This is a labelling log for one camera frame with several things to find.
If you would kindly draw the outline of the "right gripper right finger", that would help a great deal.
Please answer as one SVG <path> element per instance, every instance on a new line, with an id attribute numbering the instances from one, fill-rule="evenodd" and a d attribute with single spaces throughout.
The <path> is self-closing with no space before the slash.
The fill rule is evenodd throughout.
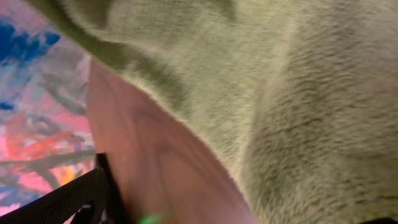
<path id="1" fill-rule="evenodd" d="M 365 221 L 360 224 L 398 224 L 397 217 L 395 218 L 378 218 L 375 220 Z"/>

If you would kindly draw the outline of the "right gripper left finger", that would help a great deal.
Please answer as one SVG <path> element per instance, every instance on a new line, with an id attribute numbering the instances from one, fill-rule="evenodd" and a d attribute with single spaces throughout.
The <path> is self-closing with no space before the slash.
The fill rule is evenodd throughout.
<path id="1" fill-rule="evenodd" d="M 94 169 L 43 197 L 1 217 L 4 224 L 97 224 L 108 196 L 106 174 Z"/>

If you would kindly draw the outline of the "light green microfiber cloth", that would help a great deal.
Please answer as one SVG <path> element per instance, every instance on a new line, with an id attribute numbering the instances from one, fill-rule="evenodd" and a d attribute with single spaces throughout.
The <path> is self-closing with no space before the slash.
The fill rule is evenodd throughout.
<path id="1" fill-rule="evenodd" d="M 32 1 L 224 164 L 261 223 L 397 216 L 397 2 Z"/>

